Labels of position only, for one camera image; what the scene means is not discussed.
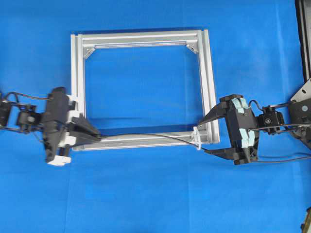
aluminum frame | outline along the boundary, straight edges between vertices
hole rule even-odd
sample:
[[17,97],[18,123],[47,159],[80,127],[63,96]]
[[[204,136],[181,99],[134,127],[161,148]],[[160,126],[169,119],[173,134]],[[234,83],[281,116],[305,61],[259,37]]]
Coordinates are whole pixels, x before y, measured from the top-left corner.
[[[71,35],[71,95],[77,110],[86,117],[85,59],[96,49],[185,45],[197,54],[200,69],[204,116],[216,105],[214,78],[207,30],[166,31],[147,33],[105,33]],[[218,121],[199,125],[193,132],[160,133],[188,142],[218,143]],[[123,135],[103,138],[101,142],[75,147],[75,150],[104,150],[136,147],[184,145],[173,139],[152,135]]]

blue fabric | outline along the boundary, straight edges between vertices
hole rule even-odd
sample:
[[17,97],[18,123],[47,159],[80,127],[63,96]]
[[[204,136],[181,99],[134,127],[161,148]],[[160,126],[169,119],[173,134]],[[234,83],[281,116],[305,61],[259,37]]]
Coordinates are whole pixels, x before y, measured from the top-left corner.
[[[110,30],[208,29],[217,98],[281,103],[303,84],[292,0],[3,1],[0,28],[4,93],[70,90],[70,34]],[[107,133],[187,130],[202,114],[197,74],[182,47],[95,51],[88,117]],[[220,134],[208,147],[229,145],[223,120]],[[52,167],[32,135],[0,141],[0,232],[292,233],[311,206],[308,161],[234,166],[179,146],[73,152]],[[259,145],[262,156],[309,152],[286,134]]]

screw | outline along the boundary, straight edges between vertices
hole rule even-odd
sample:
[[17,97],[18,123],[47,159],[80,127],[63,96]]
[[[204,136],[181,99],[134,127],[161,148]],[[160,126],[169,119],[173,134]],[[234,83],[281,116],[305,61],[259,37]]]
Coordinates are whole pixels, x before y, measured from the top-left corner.
[[267,118],[264,120],[264,123],[266,123],[266,124],[271,124],[271,122],[272,122],[272,120],[270,118]]
[[303,105],[301,109],[302,111],[306,112],[308,110],[308,107],[306,105]]
[[28,122],[34,122],[35,118],[33,116],[27,117]]

bolt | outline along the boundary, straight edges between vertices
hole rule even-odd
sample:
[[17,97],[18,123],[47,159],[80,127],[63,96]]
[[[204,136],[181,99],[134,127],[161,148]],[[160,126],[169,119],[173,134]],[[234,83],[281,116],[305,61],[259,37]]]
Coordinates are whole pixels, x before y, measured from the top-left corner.
[[301,109],[302,111],[306,112],[308,110],[308,107],[306,105],[303,105]]
[[266,123],[266,124],[271,124],[271,122],[272,122],[272,120],[270,118],[267,118],[264,120],[264,123]]

cable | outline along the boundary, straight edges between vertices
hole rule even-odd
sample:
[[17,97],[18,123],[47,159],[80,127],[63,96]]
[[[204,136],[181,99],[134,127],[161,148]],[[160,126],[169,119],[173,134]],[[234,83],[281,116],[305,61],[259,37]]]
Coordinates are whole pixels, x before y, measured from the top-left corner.
[[266,127],[261,127],[261,128],[253,128],[253,129],[249,129],[249,130],[253,130],[253,131],[260,131],[260,130],[266,130],[266,129],[271,129],[271,128],[279,128],[279,127],[288,127],[288,126],[311,126],[311,124],[286,124],[286,125],[276,125],[276,126],[266,126]]
[[102,136],[102,137],[113,137],[113,136],[125,136],[125,135],[150,135],[150,136],[157,136],[157,137],[165,137],[165,138],[168,138],[168,139],[173,139],[173,140],[176,140],[176,141],[180,141],[180,142],[184,142],[184,143],[187,143],[189,145],[192,145],[192,146],[195,146],[197,148],[199,148],[198,145],[194,144],[194,143],[191,143],[191,142],[188,142],[186,140],[182,140],[182,139],[179,139],[179,138],[176,138],[176,137],[170,137],[170,136],[166,136],[166,135],[160,135],[160,134],[155,134],[155,133],[121,133],[121,134],[115,134],[115,135],[110,135],[110,136]]
[[269,107],[271,107],[271,108],[282,108],[282,107],[285,107],[289,104],[291,104],[291,102],[280,103],[280,104],[271,104],[271,105],[269,105]]
[[251,100],[251,101],[249,101],[249,102],[248,102],[248,107],[251,106],[252,102],[254,102],[254,103],[256,104],[256,106],[257,106],[257,108],[258,108],[259,110],[263,111],[263,109],[259,106],[259,103],[258,103],[256,100]]
[[287,160],[279,160],[279,161],[254,161],[253,163],[261,163],[261,164],[281,164],[281,163],[289,163],[299,160],[311,159],[311,156],[299,157],[295,159],[287,159]]
[[21,94],[21,93],[18,93],[18,92],[9,92],[8,94],[5,95],[4,99],[7,100],[9,95],[15,95],[18,103],[19,103],[19,101],[18,101],[18,97],[17,96],[23,96],[23,97],[30,98],[30,99],[33,99],[33,100],[50,100],[49,98],[34,97],[34,96],[29,96],[29,95]]
[[37,139],[39,142],[43,143],[43,140],[41,140],[41,139],[38,137],[38,135],[37,135],[34,131],[33,131],[32,133],[34,134],[34,136],[36,137],[36,139]]

